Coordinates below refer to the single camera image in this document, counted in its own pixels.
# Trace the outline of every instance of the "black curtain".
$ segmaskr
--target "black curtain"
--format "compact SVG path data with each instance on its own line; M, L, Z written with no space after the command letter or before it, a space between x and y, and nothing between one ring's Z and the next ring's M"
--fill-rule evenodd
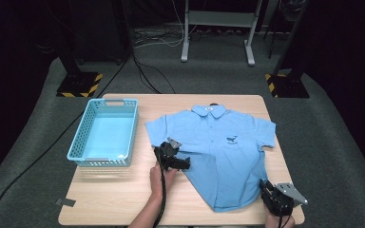
M0 163L28 121L55 58L38 48L31 35L32 22L38 22L27 19L33 8L25 3L0 0Z
M324 88L365 157L365 1L310 0L281 68Z

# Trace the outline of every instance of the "yellow and black hazard tape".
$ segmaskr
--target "yellow and black hazard tape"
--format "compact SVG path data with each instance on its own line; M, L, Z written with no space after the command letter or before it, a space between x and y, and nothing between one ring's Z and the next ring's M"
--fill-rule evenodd
M94 82L89 90L86 90L86 92L58 92L58 97L91 97L93 96L94 92L97 90L97 87L99 86L100 80L103 78L103 74L99 74L94 79Z
M278 77L287 77L285 74L278 74ZM269 91L271 91L272 97L277 98L279 95L277 93L277 88L274 84L274 80L271 74L265 74L266 82L268 83Z

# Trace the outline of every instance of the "hand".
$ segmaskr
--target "hand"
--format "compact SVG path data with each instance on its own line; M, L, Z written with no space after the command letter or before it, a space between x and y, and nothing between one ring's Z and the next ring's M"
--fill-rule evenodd
M165 189L168 192L174 183L174 179L177 173L177 169L164 170ZM158 162L150 169L150 187L152 189L152 196L156 198L163 197L162 188L162 173L161 167Z
M265 214L266 214L265 228L277 228L279 226L279 217L272 214L265 204L263 204L263 208L265 209ZM292 216L290 217L284 216L282 218L281 226L283 226L285 223L286 223L286 225L284 226L285 228L295 227L295 219Z

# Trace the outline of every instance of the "wrist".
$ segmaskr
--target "wrist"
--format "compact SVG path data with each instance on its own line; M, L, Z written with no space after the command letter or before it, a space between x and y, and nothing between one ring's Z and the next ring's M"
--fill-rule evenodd
M163 195L162 194L156 194L152 193L149 197L149 201L156 203L156 204L162 204Z

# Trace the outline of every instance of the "embroidered logo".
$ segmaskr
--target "embroidered logo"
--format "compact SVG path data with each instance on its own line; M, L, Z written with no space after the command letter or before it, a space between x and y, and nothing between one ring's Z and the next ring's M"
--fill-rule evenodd
M229 144L236 144L236 138L237 136L233 136L233 137L227 137L226 140L227 140L227 143Z

